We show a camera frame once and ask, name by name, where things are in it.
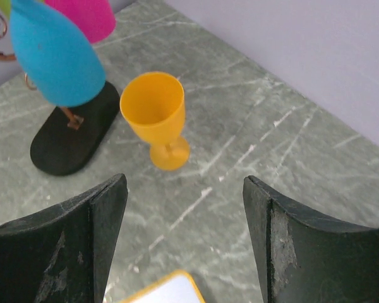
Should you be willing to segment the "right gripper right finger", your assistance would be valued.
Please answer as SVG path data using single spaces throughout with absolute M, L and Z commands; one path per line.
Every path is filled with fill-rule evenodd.
M 379 302 L 379 228 L 323 214 L 254 176 L 243 203 L 264 302 Z

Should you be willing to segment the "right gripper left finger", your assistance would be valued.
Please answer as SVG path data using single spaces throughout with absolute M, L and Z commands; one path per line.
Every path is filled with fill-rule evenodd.
M 0 302 L 102 302 L 128 198 L 117 174 L 0 226 Z

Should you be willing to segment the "blue plastic wine glass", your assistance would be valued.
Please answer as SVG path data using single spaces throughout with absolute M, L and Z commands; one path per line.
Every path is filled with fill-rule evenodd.
M 9 20 L 17 61 L 52 104 L 77 107 L 103 89 L 104 68 L 83 32 L 38 1 L 12 1 Z

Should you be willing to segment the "pink plastic wine glass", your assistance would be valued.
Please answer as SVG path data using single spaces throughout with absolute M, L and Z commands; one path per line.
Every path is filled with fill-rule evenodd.
M 92 44 L 107 38 L 116 27 L 108 0 L 47 0 L 45 3 L 68 17 Z

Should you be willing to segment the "green plastic wine glass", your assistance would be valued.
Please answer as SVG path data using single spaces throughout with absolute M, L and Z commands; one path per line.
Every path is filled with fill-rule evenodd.
M 9 18 L 11 13 L 11 0 L 0 0 L 0 10 L 7 18 Z

